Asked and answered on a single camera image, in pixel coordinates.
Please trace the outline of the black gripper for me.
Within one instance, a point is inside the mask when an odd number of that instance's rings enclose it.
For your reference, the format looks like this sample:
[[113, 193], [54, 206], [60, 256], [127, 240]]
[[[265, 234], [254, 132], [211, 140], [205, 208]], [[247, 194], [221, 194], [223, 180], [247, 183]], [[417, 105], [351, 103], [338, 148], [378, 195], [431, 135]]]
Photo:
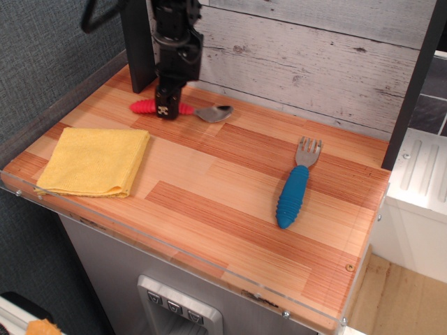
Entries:
[[204, 36], [195, 29], [187, 29], [180, 39], [174, 40], [155, 33], [154, 40], [159, 46], [156, 115], [158, 118], [174, 120], [179, 116], [182, 87], [200, 77]]

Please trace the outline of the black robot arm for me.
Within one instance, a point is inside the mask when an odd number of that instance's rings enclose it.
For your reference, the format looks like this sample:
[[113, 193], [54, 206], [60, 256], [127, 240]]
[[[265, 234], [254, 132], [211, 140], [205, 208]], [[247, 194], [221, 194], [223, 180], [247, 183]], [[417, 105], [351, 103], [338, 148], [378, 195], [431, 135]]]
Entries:
[[162, 119], [178, 117], [182, 88], [200, 77], [204, 35], [194, 25], [202, 17], [201, 8], [199, 1], [152, 2], [152, 37], [159, 47], [155, 112]]

